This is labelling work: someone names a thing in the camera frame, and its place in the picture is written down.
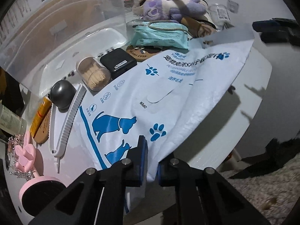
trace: brown round coaster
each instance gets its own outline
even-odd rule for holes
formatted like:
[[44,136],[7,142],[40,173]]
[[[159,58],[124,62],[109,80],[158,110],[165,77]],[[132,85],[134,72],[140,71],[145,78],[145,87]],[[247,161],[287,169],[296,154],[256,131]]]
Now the brown round coaster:
[[126,52],[133,56],[138,62],[145,61],[146,59],[160,53],[162,49],[154,46],[128,46]]
[[51,108],[40,124],[35,137],[33,138],[37,144],[43,144],[49,138]]

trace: white wall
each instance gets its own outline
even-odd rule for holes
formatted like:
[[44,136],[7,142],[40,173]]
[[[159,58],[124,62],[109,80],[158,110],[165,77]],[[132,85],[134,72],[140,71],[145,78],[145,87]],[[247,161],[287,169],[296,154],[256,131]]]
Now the white wall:
[[[227,0],[206,1],[227,4]],[[232,1],[240,5],[237,14],[229,12],[235,25],[276,17],[294,18],[283,0]],[[253,46],[269,60],[273,69],[260,108],[237,145],[242,157],[261,154],[272,138],[285,141],[294,138],[300,129],[300,49],[290,45],[266,46],[258,34]]]

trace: white plastic bag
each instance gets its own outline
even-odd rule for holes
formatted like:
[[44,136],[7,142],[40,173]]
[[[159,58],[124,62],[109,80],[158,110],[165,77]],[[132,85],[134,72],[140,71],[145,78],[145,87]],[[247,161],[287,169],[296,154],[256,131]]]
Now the white plastic bag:
[[[127,71],[101,92],[86,93],[75,118],[100,170],[125,158],[139,135],[148,141],[147,180],[208,115],[242,69],[253,40],[163,51]],[[127,189],[127,204],[142,196]]]

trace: yellow tube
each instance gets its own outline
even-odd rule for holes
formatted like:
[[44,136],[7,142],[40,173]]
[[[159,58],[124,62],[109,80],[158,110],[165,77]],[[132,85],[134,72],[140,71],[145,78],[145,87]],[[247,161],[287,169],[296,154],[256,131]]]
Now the yellow tube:
[[43,102],[40,104],[37,113],[33,119],[33,122],[30,127],[31,136],[34,138],[36,132],[38,131],[38,127],[43,121],[44,116],[47,114],[49,108],[51,107],[52,102],[49,100],[48,97],[43,98]]

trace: blue paw print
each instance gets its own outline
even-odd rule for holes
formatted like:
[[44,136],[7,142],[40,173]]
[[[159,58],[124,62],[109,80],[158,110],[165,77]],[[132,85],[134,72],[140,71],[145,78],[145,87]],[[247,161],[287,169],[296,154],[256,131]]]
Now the blue paw print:
[[229,58],[230,53],[223,52],[217,55],[216,59],[223,60],[224,58]]
[[161,135],[160,135],[160,133],[154,133],[154,130],[156,130],[157,131],[157,128],[158,128],[158,130],[161,132],[161,131],[163,131],[163,129],[164,129],[164,125],[163,124],[161,124],[160,126],[158,126],[158,124],[155,124],[154,126],[153,126],[153,128],[150,128],[150,133],[152,134],[152,137],[151,137],[151,141],[156,141],[160,136],[165,136],[166,134],[167,134],[167,132],[166,131],[163,131],[162,133],[161,133]]
[[150,74],[150,75],[153,76],[153,75],[157,74],[157,69],[156,68],[150,67],[149,65],[148,65],[148,67],[149,67],[149,69],[146,69],[146,75]]

